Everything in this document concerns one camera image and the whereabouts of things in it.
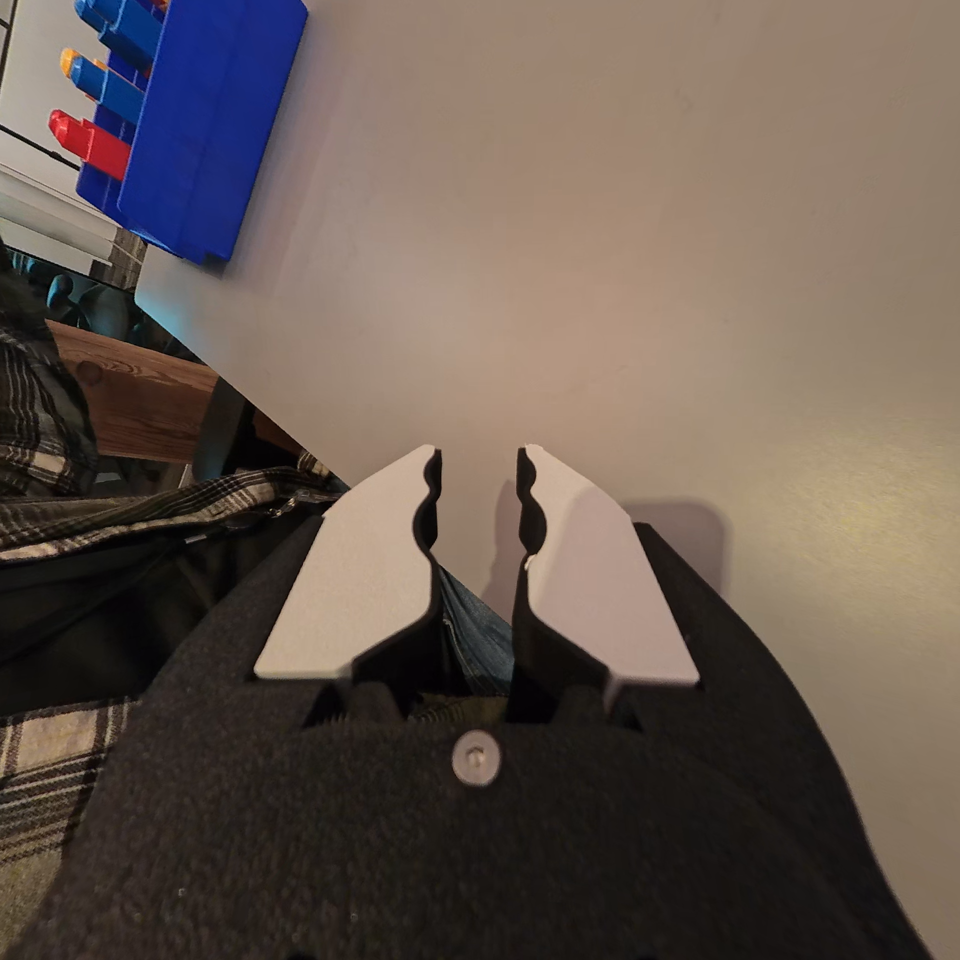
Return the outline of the wooden post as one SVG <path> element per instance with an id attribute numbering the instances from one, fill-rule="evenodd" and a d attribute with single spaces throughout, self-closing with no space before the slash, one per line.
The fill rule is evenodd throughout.
<path id="1" fill-rule="evenodd" d="M 294 463 L 303 447 L 209 366 L 48 321 L 102 455 L 189 465 L 197 482 Z"/>

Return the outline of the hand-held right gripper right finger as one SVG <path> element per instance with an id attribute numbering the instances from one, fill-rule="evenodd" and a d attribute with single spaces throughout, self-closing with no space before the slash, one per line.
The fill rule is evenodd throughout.
<path id="1" fill-rule="evenodd" d="M 610 712 L 625 690 L 694 690 L 700 673 L 629 514 L 527 443 L 517 452 L 524 558 L 515 588 L 515 703 L 556 712 L 585 687 Z"/>

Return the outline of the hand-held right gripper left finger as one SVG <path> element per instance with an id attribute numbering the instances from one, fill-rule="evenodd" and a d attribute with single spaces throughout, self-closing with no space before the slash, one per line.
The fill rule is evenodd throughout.
<path id="1" fill-rule="evenodd" d="M 441 450 L 424 444 L 326 511 L 255 662 L 256 678 L 397 682 L 434 666 L 441 488 Z"/>

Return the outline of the blue plastic bin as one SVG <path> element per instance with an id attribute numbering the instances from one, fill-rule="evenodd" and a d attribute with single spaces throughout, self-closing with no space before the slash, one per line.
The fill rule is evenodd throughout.
<path id="1" fill-rule="evenodd" d="M 95 105 L 89 120 L 130 146 L 126 174 L 118 181 L 78 158 L 78 196 L 175 257 L 198 265 L 228 261 L 307 7 L 300 1 L 140 3 L 162 24 L 150 72 L 139 72 L 103 44 L 105 62 L 88 58 L 145 92 L 139 124 L 84 94 Z"/>

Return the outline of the blue jeans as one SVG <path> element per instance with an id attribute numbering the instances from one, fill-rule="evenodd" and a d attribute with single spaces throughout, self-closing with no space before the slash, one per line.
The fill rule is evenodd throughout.
<path id="1" fill-rule="evenodd" d="M 443 624 L 475 695 L 509 694 L 514 671 L 511 625 L 448 570 L 438 570 Z"/>

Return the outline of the red mega block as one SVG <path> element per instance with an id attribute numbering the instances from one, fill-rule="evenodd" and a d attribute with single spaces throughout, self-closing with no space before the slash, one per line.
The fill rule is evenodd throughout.
<path id="1" fill-rule="evenodd" d="M 61 109 L 50 112 L 48 127 L 56 141 L 85 164 L 121 182 L 129 165 L 131 146 L 89 119 Z"/>

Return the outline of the person in plaid shirt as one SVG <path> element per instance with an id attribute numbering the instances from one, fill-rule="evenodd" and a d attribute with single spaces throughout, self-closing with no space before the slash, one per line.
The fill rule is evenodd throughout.
<path id="1" fill-rule="evenodd" d="M 327 510 L 347 490 L 315 458 L 296 466 L 222 476 L 147 497 L 90 497 L 98 463 L 89 406 L 67 370 L 41 307 L 2 285 L 2 564 L 66 556 L 137 534 L 195 531 L 249 512 Z M 186 844 L 204 846 L 193 810 L 231 795 L 257 752 L 298 734 L 320 692 L 316 682 L 256 686 L 257 657 L 306 557 L 319 518 L 304 523 L 219 602 L 180 643 L 147 689 L 129 698 L 74 703 L 2 717 L 2 730 L 85 716 L 88 747 L 67 752 L 53 775 L 56 742 L 40 746 L 38 785 L 2 824 L 27 828 L 41 859 L 60 858 L 50 894 L 15 947 L 17 958 L 200 956 L 220 929 L 179 923 Z"/>

